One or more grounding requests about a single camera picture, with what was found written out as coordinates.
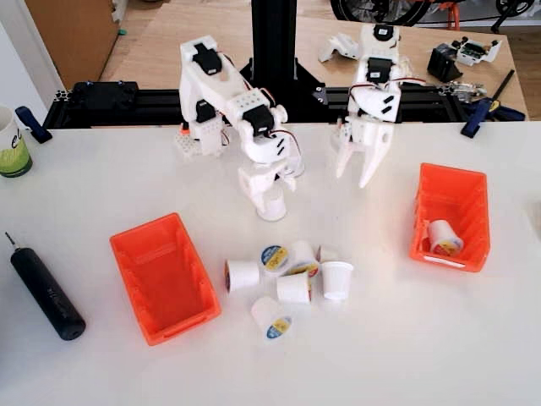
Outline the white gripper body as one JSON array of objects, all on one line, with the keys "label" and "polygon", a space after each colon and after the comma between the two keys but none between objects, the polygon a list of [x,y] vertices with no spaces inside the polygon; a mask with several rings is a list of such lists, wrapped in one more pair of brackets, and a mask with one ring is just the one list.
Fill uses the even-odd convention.
[{"label": "white gripper body", "polygon": [[283,196],[283,188],[275,184],[275,177],[284,171],[285,162],[272,164],[245,163],[238,169],[238,178],[243,193],[250,199],[261,196]]},{"label": "white gripper body", "polygon": [[388,146],[393,135],[393,124],[367,118],[347,118],[346,137],[349,142],[365,147]]}]

